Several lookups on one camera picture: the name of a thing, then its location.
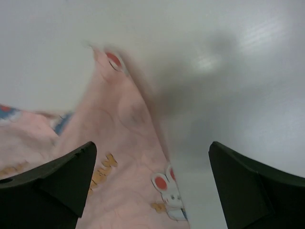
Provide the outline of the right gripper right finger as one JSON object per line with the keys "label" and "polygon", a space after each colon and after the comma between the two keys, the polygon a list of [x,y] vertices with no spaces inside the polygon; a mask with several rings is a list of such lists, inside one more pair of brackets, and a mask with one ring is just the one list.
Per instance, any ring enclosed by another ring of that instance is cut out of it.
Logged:
{"label": "right gripper right finger", "polygon": [[229,229],[303,229],[305,179],[213,142],[209,159]]}

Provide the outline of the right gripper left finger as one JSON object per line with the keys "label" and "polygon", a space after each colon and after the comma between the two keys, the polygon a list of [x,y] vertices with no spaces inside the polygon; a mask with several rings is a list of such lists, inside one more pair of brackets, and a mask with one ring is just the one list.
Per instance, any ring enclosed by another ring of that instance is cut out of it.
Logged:
{"label": "right gripper left finger", "polygon": [[72,152],[0,181],[2,229],[74,229],[82,217],[97,148]]}

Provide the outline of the pink cartoon pillowcase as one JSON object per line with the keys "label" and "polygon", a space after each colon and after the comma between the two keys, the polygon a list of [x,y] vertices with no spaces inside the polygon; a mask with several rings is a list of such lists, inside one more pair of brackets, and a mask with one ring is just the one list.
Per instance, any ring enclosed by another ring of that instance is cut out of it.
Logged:
{"label": "pink cartoon pillowcase", "polygon": [[95,69],[76,109],[65,113],[0,107],[0,180],[97,148],[75,229],[187,229],[173,168],[146,103],[124,63],[93,47]]}

